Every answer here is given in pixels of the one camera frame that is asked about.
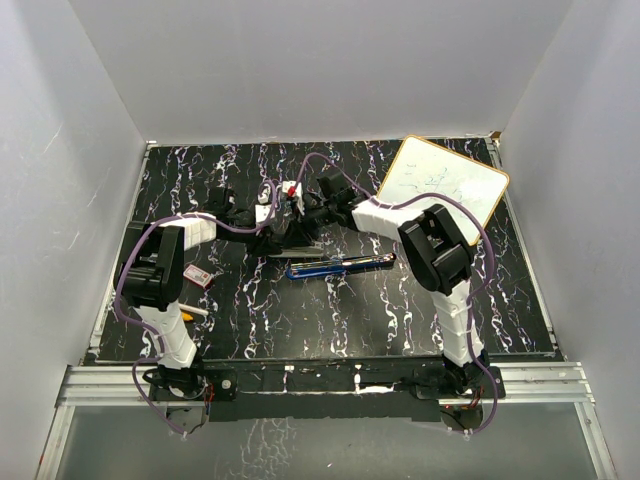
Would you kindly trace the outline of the red staple box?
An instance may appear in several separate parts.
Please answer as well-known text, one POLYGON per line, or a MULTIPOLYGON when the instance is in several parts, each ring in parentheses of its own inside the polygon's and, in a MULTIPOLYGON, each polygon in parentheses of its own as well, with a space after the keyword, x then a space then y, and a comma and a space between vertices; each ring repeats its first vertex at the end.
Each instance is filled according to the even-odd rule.
POLYGON ((188 265, 183 272, 183 277, 203 289, 207 289, 213 281, 213 277, 209 272, 196 265, 188 265))

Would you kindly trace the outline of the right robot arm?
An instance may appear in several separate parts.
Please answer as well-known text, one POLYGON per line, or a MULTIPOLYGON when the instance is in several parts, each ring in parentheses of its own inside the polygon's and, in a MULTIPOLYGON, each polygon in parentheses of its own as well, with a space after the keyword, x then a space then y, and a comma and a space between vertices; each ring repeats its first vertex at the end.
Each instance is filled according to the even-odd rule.
POLYGON ((318 180, 322 194, 302 193, 295 181, 284 189, 293 212, 284 248, 311 246, 319 230, 331 224, 382 236, 401 244, 417 282, 436 309, 443 338, 447 388, 466 397, 478 389, 488 358, 472 313, 474 252, 446 206, 459 205, 442 194, 420 194, 399 204, 358 194, 341 174, 318 180))

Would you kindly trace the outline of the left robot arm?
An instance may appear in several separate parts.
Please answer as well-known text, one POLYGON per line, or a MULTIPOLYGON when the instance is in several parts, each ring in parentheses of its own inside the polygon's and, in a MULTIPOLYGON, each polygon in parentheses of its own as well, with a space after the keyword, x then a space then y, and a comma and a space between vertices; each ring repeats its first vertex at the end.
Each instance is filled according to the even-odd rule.
POLYGON ((194 399, 206 387, 207 376, 194 366, 197 347, 182 318, 179 297, 183 288, 185 252, 219 240, 255 241, 274 219, 279 193, 271 181, 262 184, 260 202, 242 225, 227 216, 233 203, 223 190, 220 213, 188 212, 152 223, 130 222, 125 230, 114 277, 114 309, 121 321, 148 331, 159 366, 175 370, 171 385, 182 397, 194 399))

